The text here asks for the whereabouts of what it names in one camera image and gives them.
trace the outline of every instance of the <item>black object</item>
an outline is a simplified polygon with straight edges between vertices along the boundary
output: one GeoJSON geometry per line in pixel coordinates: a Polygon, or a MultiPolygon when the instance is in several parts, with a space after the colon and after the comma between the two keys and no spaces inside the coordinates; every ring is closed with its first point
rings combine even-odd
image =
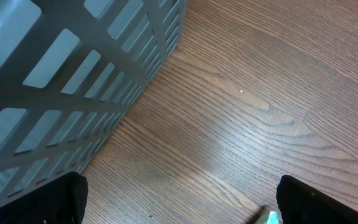
{"type": "Polygon", "coordinates": [[[358,224],[358,212],[320,191],[284,175],[277,187],[284,224],[358,224]]]}
{"type": "Polygon", "coordinates": [[[88,183],[70,172],[0,208],[0,223],[81,223],[88,183]]]}

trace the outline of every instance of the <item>gray plastic basket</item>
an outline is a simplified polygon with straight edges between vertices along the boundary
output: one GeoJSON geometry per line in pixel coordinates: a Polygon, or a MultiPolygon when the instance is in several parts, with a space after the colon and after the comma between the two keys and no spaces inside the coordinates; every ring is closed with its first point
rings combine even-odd
{"type": "Polygon", "coordinates": [[[0,207],[81,172],[175,48],[186,0],[0,0],[0,207]]]}

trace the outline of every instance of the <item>laundry basket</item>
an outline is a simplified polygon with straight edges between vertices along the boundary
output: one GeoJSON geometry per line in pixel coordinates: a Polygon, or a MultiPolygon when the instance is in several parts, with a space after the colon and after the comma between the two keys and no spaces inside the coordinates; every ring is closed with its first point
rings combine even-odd
{"type": "Polygon", "coordinates": [[[0,207],[81,172],[180,37],[186,0],[0,0],[0,207]]]}

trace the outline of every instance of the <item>wood surface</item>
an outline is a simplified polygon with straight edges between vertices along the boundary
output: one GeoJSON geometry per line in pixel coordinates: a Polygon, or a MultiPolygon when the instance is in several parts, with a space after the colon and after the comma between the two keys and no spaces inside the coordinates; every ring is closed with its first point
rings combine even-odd
{"type": "Polygon", "coordinates": [[[84,223],[247,223],[283,174],[358,211],[358,0],[189,0],[84,223]]]}

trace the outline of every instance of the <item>wood grain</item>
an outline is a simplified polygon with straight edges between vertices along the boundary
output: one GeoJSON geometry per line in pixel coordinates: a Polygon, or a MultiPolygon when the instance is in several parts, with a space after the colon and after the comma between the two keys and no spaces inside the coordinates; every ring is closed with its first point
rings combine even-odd
{"type": "Polygon", "coordinates": [[[358,1],[189,0],[85,170],[84,223],[245,223],[283,174],[358,210],[358,1]]]}

